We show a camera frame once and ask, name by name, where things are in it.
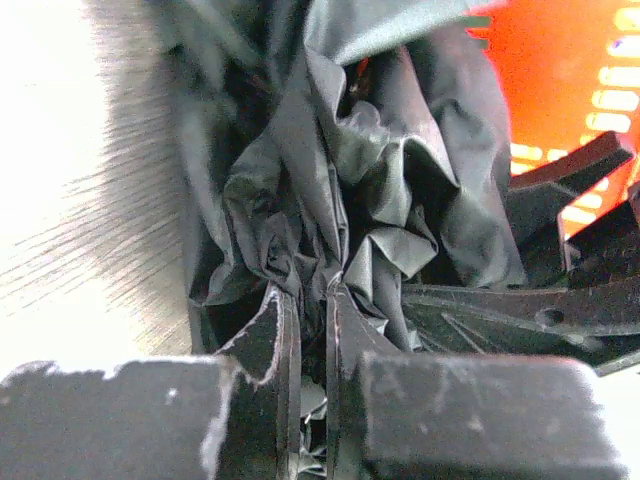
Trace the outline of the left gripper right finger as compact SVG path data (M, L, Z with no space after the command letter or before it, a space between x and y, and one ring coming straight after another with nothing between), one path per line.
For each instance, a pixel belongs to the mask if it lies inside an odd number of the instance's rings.
M327 474L330 479L413 479L415 466L400 460L369 460L364 452L364 408L358 393L362 355L397 356L403 352L368 322L348 288L339 283L327 293L326 390Z

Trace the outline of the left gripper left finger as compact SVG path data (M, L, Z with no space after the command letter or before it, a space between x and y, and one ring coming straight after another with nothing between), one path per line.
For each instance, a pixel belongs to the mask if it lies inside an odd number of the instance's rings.
M200 447L209 479L293 479L300 448L301 341L294 299L268 285L257 313L216 356L221 413Z

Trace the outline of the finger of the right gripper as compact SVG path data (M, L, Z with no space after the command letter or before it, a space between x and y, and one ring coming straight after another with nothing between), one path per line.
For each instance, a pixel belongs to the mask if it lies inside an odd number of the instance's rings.
M405 316L425 350L560 355L600 375L639 364L639 285L492 291L406 285Z
M563 158L511 179L507 217L527 286L551 285L564 274L561 211L633 155L628 140L607 131Z

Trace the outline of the black folding umbrella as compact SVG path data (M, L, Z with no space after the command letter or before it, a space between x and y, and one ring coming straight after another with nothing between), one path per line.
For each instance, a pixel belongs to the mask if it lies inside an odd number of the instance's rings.
M193 350L254 349L263 301L323 378L329 299L405 352L407 283L503 290L510 129L475 1L153 1L175 72Z

